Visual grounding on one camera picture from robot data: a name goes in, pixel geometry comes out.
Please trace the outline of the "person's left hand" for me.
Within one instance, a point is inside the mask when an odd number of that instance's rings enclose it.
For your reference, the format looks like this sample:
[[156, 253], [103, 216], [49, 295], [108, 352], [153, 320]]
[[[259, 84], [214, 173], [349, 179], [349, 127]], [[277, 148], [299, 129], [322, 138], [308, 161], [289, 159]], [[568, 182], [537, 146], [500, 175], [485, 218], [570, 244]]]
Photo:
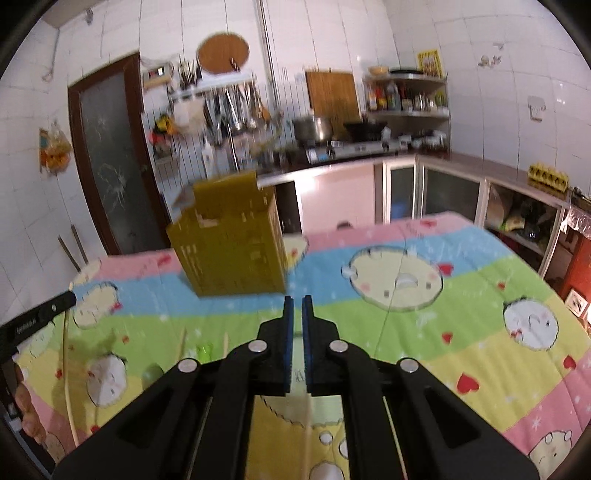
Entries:
[[23, 384], [23, 375], [20, 367], [15, 365], [15, 375], [17, 381], [17, 388], [14, 393], [14, 398], [18, 408], [23, 414], [21, 421], [24, 432], [33, 438], [37, 444], [43, 445], [46, 440], [46, 430], [41, 424], [39, 415], [31, 400], [31, 395]]

